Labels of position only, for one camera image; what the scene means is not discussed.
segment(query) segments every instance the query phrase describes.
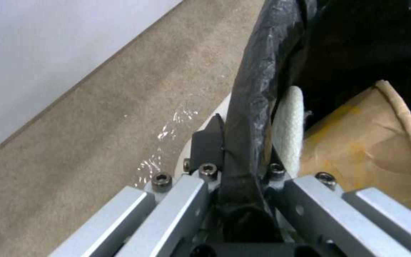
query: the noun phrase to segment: brown paper bag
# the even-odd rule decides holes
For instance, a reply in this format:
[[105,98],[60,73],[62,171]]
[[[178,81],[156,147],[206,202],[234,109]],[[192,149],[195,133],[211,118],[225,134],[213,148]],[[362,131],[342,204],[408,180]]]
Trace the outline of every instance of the brown paper bag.
[[411,113],[378,81],[305,134],[300,176],[325,171],[345,191],[376,187],[411,209]]

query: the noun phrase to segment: black plastic bag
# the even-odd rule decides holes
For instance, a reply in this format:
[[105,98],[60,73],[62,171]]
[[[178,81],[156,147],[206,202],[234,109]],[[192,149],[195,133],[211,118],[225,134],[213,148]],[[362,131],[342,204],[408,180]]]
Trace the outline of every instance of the black plastic bag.
[[[375,81],[411,109],[411,0],[266,0],[235,79],[218,209],[230,241],[277,240],[261,193],[276,100],[300,86],[307,127]],[[246,223],[259,223],[261,229]]]

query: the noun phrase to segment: white wall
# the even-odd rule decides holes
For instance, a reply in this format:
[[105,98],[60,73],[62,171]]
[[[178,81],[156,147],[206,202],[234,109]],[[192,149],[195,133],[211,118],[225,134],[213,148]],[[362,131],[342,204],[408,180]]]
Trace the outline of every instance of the white wall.
[[0,0],[0,143],[181,0]]

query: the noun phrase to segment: beige carpet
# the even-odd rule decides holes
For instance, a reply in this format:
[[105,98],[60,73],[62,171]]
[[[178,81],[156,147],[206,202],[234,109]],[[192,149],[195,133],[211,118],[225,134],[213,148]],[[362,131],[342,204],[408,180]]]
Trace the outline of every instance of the beige carpet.
[[172,172],[262,3],[185,0],[1,147],[0,256],[47,255],[124,185]]

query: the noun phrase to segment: screw head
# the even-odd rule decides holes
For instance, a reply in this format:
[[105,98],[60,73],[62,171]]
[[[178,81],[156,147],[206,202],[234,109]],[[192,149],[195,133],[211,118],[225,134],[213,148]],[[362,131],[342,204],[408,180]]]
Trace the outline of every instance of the screw head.
[[156,192],[167,192],[172,187],[171,175],[160,172],[152,178],[152,188]]
[[183,172],[189,174],[189,158],[183,159]]
[[213,163],[204,163],[199,166],[199,177],[206,182],[214,181],[217,178],[217,166]]
[[285,176],[286,170],[278,163],[269,165],[269,179],[281,180]]
[[315,175],[315,178],[318,179],[319,182],[323,183],[323,185],[329,187],[331,190],[334,190],[336,188],[336,178],[327,172],[318,172]]

